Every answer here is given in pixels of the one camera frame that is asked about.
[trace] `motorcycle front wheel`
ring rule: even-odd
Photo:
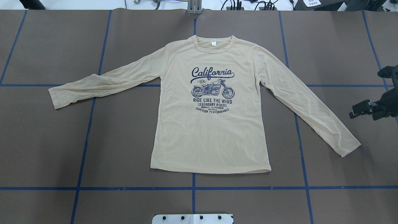
[[[200,93],[201,93],[200,89],[201,89],[201,88],[200,88],[199,86],[194,87],[194,88],[192,89],[192,96],[194,96],[194,97],[201,97],[201,95],[200,95]]]
[[[222,90],[222,96],[226,99],[232,99],[235,96],[235,91],[231,87],[226,87]]]

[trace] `motorcycle graphic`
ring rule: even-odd
[[[201,86],[194,86],[191,94],[194,97],[201,97],[201,96],[218,96],[220,94],[221,86],[223,86],[223,90],[221,94],[226,99],[231,99],[235,96],[235,91],[229,86],[225,85],[225,79],[217,79],[210,84],[204,84]]]

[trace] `beige long-sleeve t-shirt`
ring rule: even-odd
[[[151,168],[195,173],[270,171],[259,83],[342,157],[360,145],[279,59],[235,36],[194,35],[174,41],[126,66],[49,92],[58,109],[157,77],[161,79],[160,102]]]

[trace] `white paper label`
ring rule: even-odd
[[[319,0],[303,0],[305,5],[307,7],[313,7],[313,6],[317,6],[320,5],[321,3],[319,2]]]

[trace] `sleeve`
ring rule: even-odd
[[[92,74],[73,83],[53,87],[49,92],[54,108],[95,96],[111,95],[160,77],[167,66],[168,51],[166,45],[150,55],[103,75]]]
[[[361,145],[336,115],[268,50],[263,47],[257,49],[254,67],[257,79],[341,157]]]

